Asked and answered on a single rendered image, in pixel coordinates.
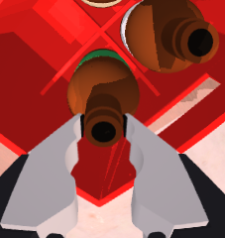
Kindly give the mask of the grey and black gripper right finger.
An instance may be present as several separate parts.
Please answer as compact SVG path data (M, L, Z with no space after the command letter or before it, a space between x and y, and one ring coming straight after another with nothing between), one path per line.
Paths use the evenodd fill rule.
M143 238L225 238L225 193L187 155L180 154L129 113L123 134L136 169L131 216Z

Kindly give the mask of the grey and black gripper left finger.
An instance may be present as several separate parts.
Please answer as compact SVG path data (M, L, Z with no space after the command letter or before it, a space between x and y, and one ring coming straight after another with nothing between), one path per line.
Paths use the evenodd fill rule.
M84 134L77 113L0 176L0 238L66 237L78 222L78 200L71 171Z

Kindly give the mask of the red crate with dividers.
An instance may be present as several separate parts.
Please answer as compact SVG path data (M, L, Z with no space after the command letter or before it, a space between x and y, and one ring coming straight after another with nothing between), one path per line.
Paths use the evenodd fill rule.
M225 0L190 0L217 30L219 48L208 62L174 73L145 68L123 45L121 20L140 1L95 8L81 0L0 0L0 143L18 156L28 154L72 118L68 83L82 58L97 49L117 52L130 66L140 88L134 117L146 127L208 77L220 83L158 134L181 154L225 122ZM133 187L130 148L123 133L103 148L84 131L71 171L77 194L100 207Z

